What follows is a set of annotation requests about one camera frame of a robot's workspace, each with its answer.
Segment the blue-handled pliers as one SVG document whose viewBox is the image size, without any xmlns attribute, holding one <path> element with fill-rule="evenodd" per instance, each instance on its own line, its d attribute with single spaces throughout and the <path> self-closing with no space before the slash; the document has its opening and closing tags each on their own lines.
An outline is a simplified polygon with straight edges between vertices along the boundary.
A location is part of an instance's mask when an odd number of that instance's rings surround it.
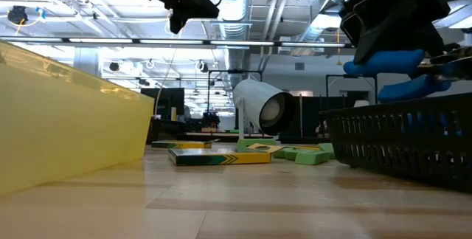
<svg viewBox="0 0 472 239">
<path fill-rule="evenodd" d="M 472 81 L 472 46 L 449 44 L 441 55 L 434 57 L 427 57 L 421 49 L 382 51 L 365 63 L 347 62 L 343 70 L 361 77 L 375 77 L 380 73 L 408 75 L 409 81 L 384 86 L 378 92 L 378 101 L 413 100 L 446 91 L 456 81 Z"/>
</svg>

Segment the yellow green crayon box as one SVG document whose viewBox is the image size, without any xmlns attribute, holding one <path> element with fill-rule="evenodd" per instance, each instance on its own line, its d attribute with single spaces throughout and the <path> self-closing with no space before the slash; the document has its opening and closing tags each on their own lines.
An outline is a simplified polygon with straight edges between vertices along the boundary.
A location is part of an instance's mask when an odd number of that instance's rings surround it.
<svg viewBox="0 0 472 239">
<path fill-rule="evenodd" d="M 177 166 L 265 164 L 272 154 L 282 150 L 280 145 L 253 144 L 237 151 L 231 148 L 169 149 L 170 160 Z"/>
<path fill-rule="evenodd" d="M 219 139 L 213 139 L 205 142 L 199 141 L 172 141 L 172 140 L 162 140 L 151 142 L 152 148 L 178 148 L 178 149 L 187 149 L 187 148 L 211 148 L 214 142 L 218 142 Z"/>
</svg>

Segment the black background panel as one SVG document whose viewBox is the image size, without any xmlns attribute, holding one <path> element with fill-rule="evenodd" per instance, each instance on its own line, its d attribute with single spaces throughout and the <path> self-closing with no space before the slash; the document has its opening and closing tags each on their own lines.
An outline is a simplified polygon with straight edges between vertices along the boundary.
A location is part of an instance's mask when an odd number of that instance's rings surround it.
<svg viewBox="0 0 472 239">
<path fill-rule="evenodd" d="M 184 133 L 184 89 L 141 89 L 143 95 L 154 99 L 153 113 L 146 143 L 177 139 Z"/>
</svg>

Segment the black slotted plastic basket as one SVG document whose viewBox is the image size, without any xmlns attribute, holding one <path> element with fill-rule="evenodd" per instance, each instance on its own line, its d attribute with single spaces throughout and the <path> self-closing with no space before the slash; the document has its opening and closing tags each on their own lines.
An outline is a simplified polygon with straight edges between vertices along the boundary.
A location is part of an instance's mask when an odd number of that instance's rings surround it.
<svg viewBox="0 0 472 239">
<path fill-rule="evenodd" d="M 472 93 L 321 113 L 336 159 L 472 193 Z"/>
</svg>

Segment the translucent yellow plastic bin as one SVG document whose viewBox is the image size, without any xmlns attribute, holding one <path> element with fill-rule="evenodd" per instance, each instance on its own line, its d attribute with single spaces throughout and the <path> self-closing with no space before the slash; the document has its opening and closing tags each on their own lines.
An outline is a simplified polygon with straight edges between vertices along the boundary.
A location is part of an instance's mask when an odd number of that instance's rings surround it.
<svg viewBox="0 0 472 239">
<path fill-rule="evenodd" d="M 139 159 L 153 99 L 0 41 L 0 195 Z"/>
</svg>

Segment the black ceiling-mounted device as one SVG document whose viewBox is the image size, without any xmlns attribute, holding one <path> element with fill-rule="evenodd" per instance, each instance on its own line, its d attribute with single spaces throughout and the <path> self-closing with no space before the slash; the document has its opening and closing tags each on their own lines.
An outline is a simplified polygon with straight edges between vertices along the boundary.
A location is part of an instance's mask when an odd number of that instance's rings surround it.
<svg viewBox="0 0 472 239">
<path fill-rule="evenodd" d="M 28 22 L 28 15 L 25 6 L 15 5 L 7 12 L 7 19 L 13 24 L 23 25 Z"/>
</svg>

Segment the overhead frame light bar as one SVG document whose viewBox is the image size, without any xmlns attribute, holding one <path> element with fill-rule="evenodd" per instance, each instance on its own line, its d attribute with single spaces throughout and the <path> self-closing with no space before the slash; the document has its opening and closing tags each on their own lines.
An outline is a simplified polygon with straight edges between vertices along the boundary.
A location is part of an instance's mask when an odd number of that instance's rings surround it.
<svg viewBox="0 0 472 239">
<path fill-rule="evenodd" d="M 144 38 L 53 38 L 0 36 L 0 40 L 37 44 L 96 44 L 106 45 L 164 45 L 164 46 L 258 46 L 258 47 L 308 47 L 353 49 L 352 44 L 331 42 L 287 42 L 287 41 L 240 41 L 240 40 L 189 40 L 189 39 L 144 39 Z"/>
</svg>

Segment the silver ventilation duct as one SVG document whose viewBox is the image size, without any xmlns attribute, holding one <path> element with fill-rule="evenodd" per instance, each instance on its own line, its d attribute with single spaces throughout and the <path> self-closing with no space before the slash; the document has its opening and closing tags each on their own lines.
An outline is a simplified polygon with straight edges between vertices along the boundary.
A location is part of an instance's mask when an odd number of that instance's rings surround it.
<svg viewBox="0 0 472 239">
<path fill-rule="evenodd" d="M 249 0 L 222 0 L 218 6 L 219 18 L 223 25 L 219 26 L 223 40 L 242 41 L 249 35 L 249 25 L 243 25 L 249 14 Z M 241 46 L 231 46 L 225 50 L 226 70 L 247 69 L 249 51 Z"/>
</svg>

